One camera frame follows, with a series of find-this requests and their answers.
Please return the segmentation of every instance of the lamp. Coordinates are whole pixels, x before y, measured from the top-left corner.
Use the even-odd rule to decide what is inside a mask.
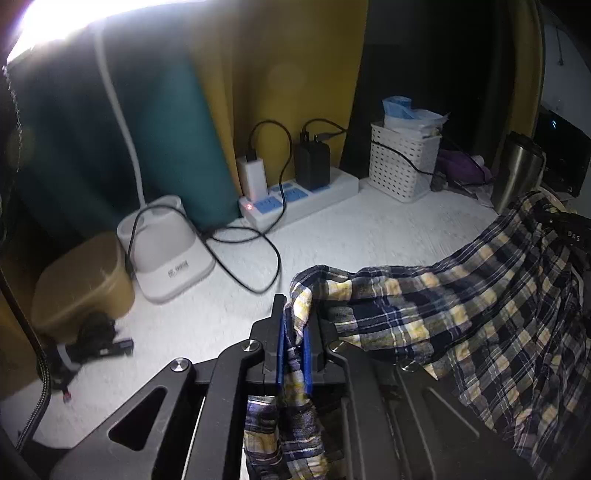
[[[85,27],[93,28],[96,62],[134,167],[139,200],[139,210],[120,222],[117,235],[129,253],[140,289],[154,303],[172,299],[205,278],[215,261],[188,223],[178,196],[167,195],[146,204],[139,159],[109,73],[103,23],[123,12],[195,1],[200,0],[36,0],[18,24],[20,37],[8,56],[10,70],[12,63],[25,60],[36,47],[68,39]]]

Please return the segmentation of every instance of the metal screw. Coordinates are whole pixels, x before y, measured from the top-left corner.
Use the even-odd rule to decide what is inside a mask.
[[[408,373],[416,372],[420,367],[420,365],[416,363],[414,360],[409,359],[400,360],[398,362],[398,365],[400,366],[400,368],[402,368],[402,370]]]
[[[329,343],[329,348],[334,352],[337,353],[341,346],[345,344],[342,340],[334,340],[333,342]]]
[[[255,350],[258,350],[259,347],[261,346],[261,343],[258,340],[244,340],[241,345],[242,350],[244,350],[245,352],[254,352]]]
[[[186,358],[175,358],[172,362],[170,362],[170,369],[173,372],[184,372],[187,368],[189,368],[190,362]]]

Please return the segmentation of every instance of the white base stand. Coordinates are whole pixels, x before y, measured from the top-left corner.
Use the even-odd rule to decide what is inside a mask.
[[[168,195],[149,204],[169,205],[184,212],[179,197]],[[134,212],[117,227],[127,252],[137,217]],[[163,303],[205,278],[215,261],[185,219],[170,209],[151,209],[142,214],[135,231],[131,262],[139,287],[149,301]]]

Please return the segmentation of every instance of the blue and yellow plaid cloth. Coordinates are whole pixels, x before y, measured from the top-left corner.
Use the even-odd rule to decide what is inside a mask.
[[[312,302],[341,339],[392,362],[414,359],[435,378],[453,375],[458,399],[547,477],[583,423],[591,371],[571,251],[533,215],[547,205],[541,193],[522,197],[430,267],[352,274],[318,265],[296,276],[284,311],[293,331],[285,336],[282,394],[248,401],[251,478],[342,476],[304,385]]]

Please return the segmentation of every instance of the white power strip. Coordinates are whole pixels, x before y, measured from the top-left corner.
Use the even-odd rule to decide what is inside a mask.
[[[330,168],[330,184],[313,192],[298,185],[295,180],[285,181],[283,193],[287,209],[275,229],[357,195],[358,192],[359,179],[334,167]],[[238,205],[244,218],[254,228],[265,230],[281,214],[283,203],[279,184],[269,188],[267,198],[251,202],[248,198],[241,197]]]

